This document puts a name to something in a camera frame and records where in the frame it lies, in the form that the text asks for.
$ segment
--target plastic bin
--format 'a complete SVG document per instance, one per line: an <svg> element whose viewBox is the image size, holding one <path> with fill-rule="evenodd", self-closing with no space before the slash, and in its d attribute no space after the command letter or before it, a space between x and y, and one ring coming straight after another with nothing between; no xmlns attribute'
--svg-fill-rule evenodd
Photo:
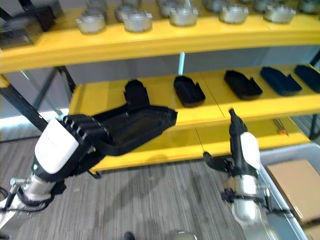
<svg viewBox="0 0 320 240"><path fill-rule="evenodd" d="M259 182L270 184L271 204L274 208L288 209L289 206L268 175L265 169L267 165L307 159L314 169L320 173L320 145L315 143L261 151L260 155L262 166L259 175ZM267 217L270 225L274 227L282 240L308 240L296 218L293 217L292 214L287 214L287 216L288 217L285 215L269 214Z"/></svg>

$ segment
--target cable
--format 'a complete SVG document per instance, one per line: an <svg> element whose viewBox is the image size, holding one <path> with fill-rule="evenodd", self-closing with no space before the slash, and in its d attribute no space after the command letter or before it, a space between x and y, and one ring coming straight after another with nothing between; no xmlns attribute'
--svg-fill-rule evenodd
<svg viewBox="0 0 320 240"><path fill-rule="evenodd" d="M265 204L263 207L265 207L268 210L267 214L276 214L279 216L284 216L284 217L289 217L287 216L287 214L292 214L292 216L290 216L290 218L293 218L293 214L294 211L292 209L280 209L280 208L272 208L272 204L271 204L271 198L270 198L270 193L269 190L267 190L264 193L264 199L265 199Z"/></svg>
<svg viewBox="0 0 320 240"><path fill-rule="evenodd" d="M0 186L0 194L2 194L4 198L7 198L9 195L8 191L1 186Z"/></svg>
<svg viewBox="0 0 320 240"><path fill-rule="evenodd" d="M49 203L45 203L44 207L40 208L40 209L36 209L36 210L26 210L26 209L19 209L19 208L8 208L8 209L4 209L4 208L0 208L0 212L23 212L23 213L36 213L36 212L41 212L43 210L45 210L47 207L49 206Z"/></svg>

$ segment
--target shelf board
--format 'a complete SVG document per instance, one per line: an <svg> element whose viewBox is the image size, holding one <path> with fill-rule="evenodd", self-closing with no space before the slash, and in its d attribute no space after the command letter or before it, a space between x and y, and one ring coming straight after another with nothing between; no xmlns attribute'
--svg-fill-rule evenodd
<svg viewBox="0 0 320 240"><path fill-rule="evenodd" d="M263 93L255 100L240 100L224 81L226 70L201 73L216 103L226 119L230 119L229 109L235 112L245 121L271 119L283 116L303 115L320 112L320 94L309 88L296 74L295 65L274 66L285 75L292 74L293 78L300 84L302 90L294 96L280 96L260 76L261 67L248 67L235 69L253 77L260 86Z"/></svg>
<svg viewBox="0 0 320 240"><path fill-rule="evenodd" d="M248 131L258 140L260 149L308 143L310 140L288 117L280 118L288 135L278 134L278 128L272 119L245 122ZM229 125L199 127L196 129L204 151L216 156L230 153Z"/></svg>
<svg viewBox="0 0 320 240"><path fill-rule="evenodd" d="M249 122L248 130L257 137L260 149L308 143L309 139L289 118L281 119L288 135L279 135L272 120ZM165 131L162 135L122 156L106 156L90 169L92 173L230 154L229 124Z"/></svg>
<svg viewBox="0 0 320 240"><path fill-rule="evenodd" d="M176 27L159 16L155 3L142 3L153 13L152 30L129 33L114 19L114 5L108 9L106 30L83 35L75 18L82 9L70 9L56 20L32 46L1 51L1 72L44 68L79 63L174 55L226 49L320 44L320 21L317 16L298 14L290 24L263 20L252 11L245 23L225 24L195 1L200 16L197 25Z"/></svg>
<svg viewBox="0 0 320 240"><path fill-rule="evenodd" d="M224 121L215 99L199 73L188 74L198 82L206 99L198 107L185 108L174 89L175 75L139 79L147 89L150 104L166 106L178 111L175 129ZM128 80L77 85L70 104L70 113L94 115L125 104L124 89Z"/></svg>
<svg viewBox="0 0 320 240"><path fill-rule="evenodd" d="M203 149L195 128L166 131L122 156L106 156L91 172L196 159Z"/></svg>
<svg viewBox="0 0 320 240"><path fill-rule="evenodd" d="M246 122L320 112L320 94L293 74L295 65L275 68L285 74L292 73L302 91L294 96L280 96L260 77L261 67L239 68L235 70L248 78L254 77L263 90L260 98L243 101L225 83L225 70L190 73L187 76L200 84L206 98L198 107L185 108L175 93L174 75L139 80L146 86L150 104L167 106L178 112L176 125L169 131L227 124L231 107ZM94 115L123 105L126 102L123 91L127 82L120 80L77 85L69 107L70 114Z"/></svg>

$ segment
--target gray carpet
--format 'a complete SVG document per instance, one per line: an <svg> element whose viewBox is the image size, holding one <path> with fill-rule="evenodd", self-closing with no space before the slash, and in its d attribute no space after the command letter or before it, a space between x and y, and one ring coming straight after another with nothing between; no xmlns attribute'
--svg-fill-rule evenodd
<svg viewBox="0 0 320 240"><path fill-rule="evenodd" d="M1 185L30 171L36 139L0 144ZM201 160L108 171L66 181L67 189L27 222L17 240L172 240L181 230L199 240L243 240L220 198L226 175Z"/></svg>

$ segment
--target cardboard box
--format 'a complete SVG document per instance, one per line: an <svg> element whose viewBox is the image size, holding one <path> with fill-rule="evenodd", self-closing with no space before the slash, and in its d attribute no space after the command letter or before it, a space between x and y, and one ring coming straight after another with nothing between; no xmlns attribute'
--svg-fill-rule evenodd
<svg viewBox="0 0 320 240"><path fill-rule="evenodd" d="M320 240L320 225L307 228L304 233L309 240Z"/></svg>
<svg viewBox="0 0 320 240"><path fill-rule="evenodd" d="M320 176L307 160L269 165L267 171L300 224L320 218Z"/></svg>

